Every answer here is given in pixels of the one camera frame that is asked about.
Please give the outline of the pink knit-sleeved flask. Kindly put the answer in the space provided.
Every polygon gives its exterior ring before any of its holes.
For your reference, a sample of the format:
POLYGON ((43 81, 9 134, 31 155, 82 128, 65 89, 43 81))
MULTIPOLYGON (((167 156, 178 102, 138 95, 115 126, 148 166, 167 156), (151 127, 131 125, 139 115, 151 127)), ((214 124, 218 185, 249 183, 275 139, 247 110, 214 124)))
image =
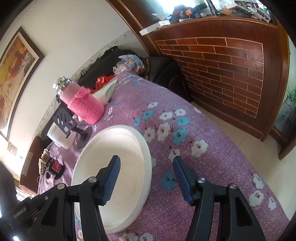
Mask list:
POLYGON ((52 87, 67 108, 86 123, 93 125, 102 118, 104 105, 91 94, 89 89, 81 87, 65 76, 59 77, 52 87))

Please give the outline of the white plastic jar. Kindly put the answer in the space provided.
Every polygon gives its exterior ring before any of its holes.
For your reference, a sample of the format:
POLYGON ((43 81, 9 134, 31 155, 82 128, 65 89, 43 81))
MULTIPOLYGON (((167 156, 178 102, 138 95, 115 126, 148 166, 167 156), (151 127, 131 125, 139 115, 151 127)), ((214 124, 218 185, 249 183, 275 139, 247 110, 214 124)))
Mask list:
POLYGON ((47 132, 47 136, 59 147, 63 147, 64 149, 70 149, 73 145, 76 133, 71 132, 68 137, 60 130, 60 128, 55 124, 52 123, 51 127, 47 132))

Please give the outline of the purple floral tablecloth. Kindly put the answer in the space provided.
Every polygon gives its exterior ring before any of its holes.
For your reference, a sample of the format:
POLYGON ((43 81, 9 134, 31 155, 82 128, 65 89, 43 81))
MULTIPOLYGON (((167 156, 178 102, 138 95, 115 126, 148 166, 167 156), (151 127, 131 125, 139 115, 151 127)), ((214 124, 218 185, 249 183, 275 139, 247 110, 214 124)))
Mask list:
POLYGON ((100 121, 105 128, 126 125, 145 139, 152 157, 149 196, 137 219, 109 240, 184 240, 194 208, 183 199, 173 171, 181 156, 196 173, 216 185, 236 183, 267 240, 277 240, 289 221, 272 190, 240 149, 217 125, 170 90, 129 72, 117 85, 100 121))

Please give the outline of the black phone stand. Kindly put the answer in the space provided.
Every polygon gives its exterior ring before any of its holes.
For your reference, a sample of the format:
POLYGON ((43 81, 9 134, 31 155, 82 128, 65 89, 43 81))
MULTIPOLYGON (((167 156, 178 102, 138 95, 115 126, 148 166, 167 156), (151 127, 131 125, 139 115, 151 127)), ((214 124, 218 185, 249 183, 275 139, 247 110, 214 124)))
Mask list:
POLYGON ((85 130, 79 128, 77 126, 77 122, 64 108, 59 108, 57 110, 56 114, 53 116, 53 122, 57 126, 58 130, 62 132, 62 137, 66 139, 64 142, 59 144, 65 149, 68 149, 68 147, 64 147, 62 144, 67 144, 67 139, 69 139, 74 133, 80 136, 77 141, 78 149, 84 148, 90 140, 92 135, 92 127, 87 127, 85 130))

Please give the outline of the white foam bowl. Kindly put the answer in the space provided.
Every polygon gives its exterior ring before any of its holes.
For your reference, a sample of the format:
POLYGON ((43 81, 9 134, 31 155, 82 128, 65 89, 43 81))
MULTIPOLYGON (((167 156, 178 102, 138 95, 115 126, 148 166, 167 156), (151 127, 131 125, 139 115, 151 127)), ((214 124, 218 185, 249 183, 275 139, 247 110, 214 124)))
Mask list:
POLYGON ((78 185, 102 171, 103 204, 99 212, 106 234, 129 227, 149 195, 152 158, 146 140, 135 128, 116 125, 98 132, 81 152, 72 176, 78 185))

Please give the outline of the brown brick-pattern wooden cabinet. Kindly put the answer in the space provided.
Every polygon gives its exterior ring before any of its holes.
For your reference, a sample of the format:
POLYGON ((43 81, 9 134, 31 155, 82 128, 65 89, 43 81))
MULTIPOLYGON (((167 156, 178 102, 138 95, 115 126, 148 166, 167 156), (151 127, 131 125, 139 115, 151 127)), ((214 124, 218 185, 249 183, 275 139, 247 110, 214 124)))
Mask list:
POLYGON ((207 18, 138 36, 151 55, 179 64, 191 97, 204 109, 263 141, 287 87, 287 32, 239 18, 207 18))

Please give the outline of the black leather sofa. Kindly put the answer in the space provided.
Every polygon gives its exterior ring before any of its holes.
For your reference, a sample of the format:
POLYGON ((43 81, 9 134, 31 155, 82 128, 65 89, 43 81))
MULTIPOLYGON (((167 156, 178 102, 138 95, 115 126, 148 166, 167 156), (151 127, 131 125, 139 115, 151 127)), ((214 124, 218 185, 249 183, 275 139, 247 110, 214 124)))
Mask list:
POLYGON ((134 51, 122 50, 117 46, 106 50, 93 63, 83 68, 76 82, 94 90, 98 87, 99 77, 111 78, 116 70, 128 70, 167 88, 187 101, 191 100, 185 88, 185 77, 172 57, 139 57, 134 51))

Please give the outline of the red plastic bag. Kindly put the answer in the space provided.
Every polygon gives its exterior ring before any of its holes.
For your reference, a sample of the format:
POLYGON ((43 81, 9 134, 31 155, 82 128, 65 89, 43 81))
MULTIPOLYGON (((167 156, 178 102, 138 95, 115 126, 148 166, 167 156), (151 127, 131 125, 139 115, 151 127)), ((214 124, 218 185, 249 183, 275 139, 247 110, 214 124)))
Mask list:
POLYGON ((90 92, 93 94, 97 92, 98 90, 102 89, 105 85, 107 85, 115 75, 109 75, 109 76, 100 76, 97 78, 97 81, 95 83, 95 88, 90 88, 90 92))

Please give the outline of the clear plastic bag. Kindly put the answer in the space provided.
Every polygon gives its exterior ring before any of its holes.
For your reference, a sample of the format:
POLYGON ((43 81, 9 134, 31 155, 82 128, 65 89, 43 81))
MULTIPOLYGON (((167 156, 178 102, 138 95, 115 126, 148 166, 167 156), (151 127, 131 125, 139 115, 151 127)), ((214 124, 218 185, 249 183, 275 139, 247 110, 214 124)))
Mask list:
POLYGON ((118 63, 116 63, 116 66, 113 67, 113 72, 115 75, 119 75, 124 71, 129 71, 138 75, 144 73, 145 66, 138 56, 127 54, 121 55, 118 58, 118 63))

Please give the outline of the framed wall painting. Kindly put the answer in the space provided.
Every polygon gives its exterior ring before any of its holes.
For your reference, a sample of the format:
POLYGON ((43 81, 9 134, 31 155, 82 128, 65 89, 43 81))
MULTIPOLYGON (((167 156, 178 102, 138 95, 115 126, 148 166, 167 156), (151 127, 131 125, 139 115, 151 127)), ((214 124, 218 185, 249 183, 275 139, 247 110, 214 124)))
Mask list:
POLYGON ((44 54, 19 27, 1 56, 1 136, 7 141, 18 102, 43 59, 44 54))

